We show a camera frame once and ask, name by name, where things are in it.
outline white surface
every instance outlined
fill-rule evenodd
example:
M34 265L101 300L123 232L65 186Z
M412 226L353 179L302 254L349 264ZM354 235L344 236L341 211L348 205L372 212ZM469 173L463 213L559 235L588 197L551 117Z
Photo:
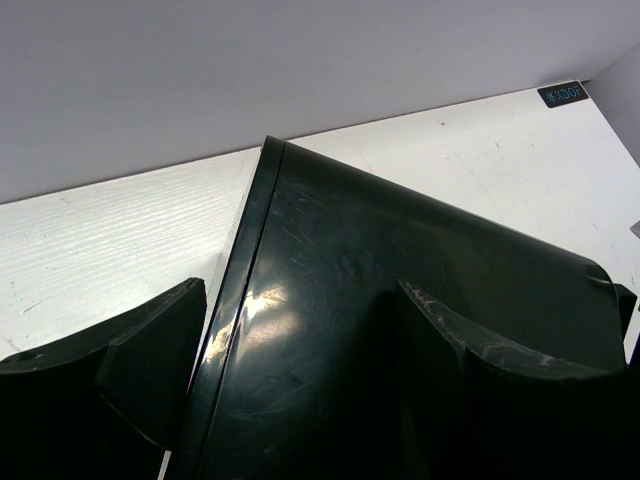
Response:
M638 0L4 0L0 202L571 77Z
M210 288L258 157L254 148L0 206L0 358L188 277Z
M640 165L640 45L594 78L588 90Z
M640 169L590 100L548 109L528 90L296 143L590 257L640 293L640 240L629 231ZM189 275L210 286L257 154L0 206L0 357ZM639 327L636 318L627 346Z

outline dark green plastic object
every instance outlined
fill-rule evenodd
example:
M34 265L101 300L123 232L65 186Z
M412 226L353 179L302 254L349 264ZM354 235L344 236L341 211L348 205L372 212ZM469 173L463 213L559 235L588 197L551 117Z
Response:
M399 478L618 479L637 469L640 369L546 355L405 282L396 298Z
M403 478L397 280L543 358L626 368L595 262L268 137L165 478Z
M175 446L207 308L188 279L0 362L0 479L156 480Z

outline scratch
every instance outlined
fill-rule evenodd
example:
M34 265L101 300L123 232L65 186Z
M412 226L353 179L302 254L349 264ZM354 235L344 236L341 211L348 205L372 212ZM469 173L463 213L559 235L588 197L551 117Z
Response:
M262 298L266 298L267 300L273 300L274 302L287 303L286 300L280 297L276 297L275 295L272 295L270 293L262 294Z
M42 303L42 300L34 303L33 305L31 305L29 308L24 309L23 311L21 311L20 313L27 313L29 310L36 308L38 305L40 305Z
M305 264L304 264L304 263L302 263L302 262L300 262L300 261L296 260L294 257L291 257L291 260L292 260L292 261L294 261L295 263L297 263L298 265L300 265L301 267L304 267L304 266L305 266Z
M289 235L291 238L293 238L296 242L298 242L301 245L304 245L305 247L309 248L308 245L305 245L305 243L300 239L300 237L297 237L295 234L291 233L290 231L288 231L286 228L283 228L282 231L284 233L286 233L287 235ZM300 236L302 236L305 240L307 240L311 245L313 245L314 247L316 246L315 243L313 243L313 240L311 240L309 237L307 237L304 232L300 231Z
M291 393L297 393L300 390L304 390L305 388L313 385L314 383L316 383L316 380L314 378L312 378L307 383L304 383L304 384L300 385L299 387L295 388Z
M444 265L440 264L440 274L442 275L442 284L444 286L445 289L448 289L447 287L447 276L444 273Z
M252 417L258 417L262 415L269 415L273 413L280 413L280 412L284 412L285 410L287 410L287 408L282 407L282 408L276 408L276 409L258 410L256 412L236 413L232 415L236 418L245 419L247 417L252 418Z
M242 173L242 170L244 170L244 165L245 165L245 163L247 161L247 157L248 157L248 154L245 153L244 154L244 158L238 162L238 164L240 165L240 168L238 168L238 170L233 173L231 178L237 178L237 177L240 176L240 174Z
M471 171L471 169L469 167L467 167L467 164L464 163L464 160L462 160L462 158L460 158L460 155L456 155L456 158L462 164L462 166L465 168L465 170L467 172L469 172L469 175L471 175L473 177L475 182L478 184L478 187L480 187L480 190L482 191L482 193L484 193L484 195L489 199L489 201L491 202L491 205L493 205L493 208L495 208L496 213L498 214L498 218L500 219L500 222L502 222L502 215L500 215L500 210L498 209L498 206L496 205L496 202L494 202L493 198L491 198L491 195L489 195L489 192L487 192L487 190L484 188L482 183L480 183L480 180L478 180L478 177L476 177L475 173L473 173Z
M19 353L19 352L22 351L15 343L13 343L13 341L12 341L13 337L11 337L11 338L0 337L0 338L2 338L5 342L7 342L9 344L9 346L11 348L13 348L16 352Z
M316 205L321 206L324 210L327 210L327 207L325 205L323 205L321 202L319 202L318 200L316 200L315 198L310 197L309 195L307 195L306 193L304 193L302 190L297 190L299 195L302 195L306 200L315 203Z
M356 142L356 149L358 150L358 154L360 155L360 160L362 160L362 163L364 163L364 166L367 167L367 170L371 173L373 173L373 168L371 168L371 165L369 165L369 162L367 162L366 157L364 156L364 153L362 153L362 149L360 148L360 143Z
M611 251L613 252L613 255L616 257L616 259L620 260L620 257L618 256L618 252L616 252L616 249L613 245L611 245Z

